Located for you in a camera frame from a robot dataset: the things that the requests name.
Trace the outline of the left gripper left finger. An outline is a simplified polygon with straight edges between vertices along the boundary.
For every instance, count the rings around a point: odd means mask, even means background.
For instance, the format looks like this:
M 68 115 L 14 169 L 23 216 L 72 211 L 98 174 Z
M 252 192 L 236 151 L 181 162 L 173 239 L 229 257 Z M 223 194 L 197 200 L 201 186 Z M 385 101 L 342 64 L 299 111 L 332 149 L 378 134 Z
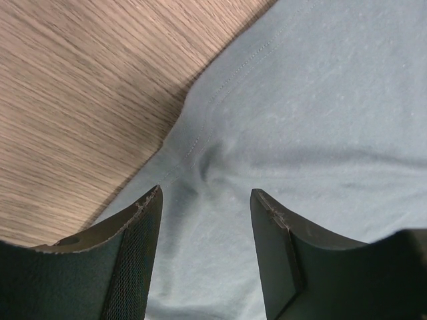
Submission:
M 160 187 L 53 245 L 1 242 L 2 319 L 143 319 L 163 207 Z

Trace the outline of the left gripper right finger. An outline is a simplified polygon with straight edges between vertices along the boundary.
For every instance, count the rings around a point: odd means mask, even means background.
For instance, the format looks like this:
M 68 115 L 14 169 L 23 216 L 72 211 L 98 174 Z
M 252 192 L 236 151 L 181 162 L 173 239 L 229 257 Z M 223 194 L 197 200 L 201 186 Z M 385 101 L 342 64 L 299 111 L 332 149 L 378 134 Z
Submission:
M 261 189 L 251 193 L 268 319 L 425 319 L 426 231 L 374 243 L 329 231 Z

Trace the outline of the grey-blue t shirt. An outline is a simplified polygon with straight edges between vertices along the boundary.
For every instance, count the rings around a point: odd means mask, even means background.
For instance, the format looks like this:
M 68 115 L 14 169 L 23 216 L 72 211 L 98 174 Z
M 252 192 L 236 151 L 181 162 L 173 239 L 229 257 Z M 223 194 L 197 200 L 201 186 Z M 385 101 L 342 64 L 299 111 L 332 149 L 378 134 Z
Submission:
M 359 241 L 425 227 L 426 2 L 276 2 L 102 217 L 155 185 L 148 319 L 265 318 L 255 188 Z

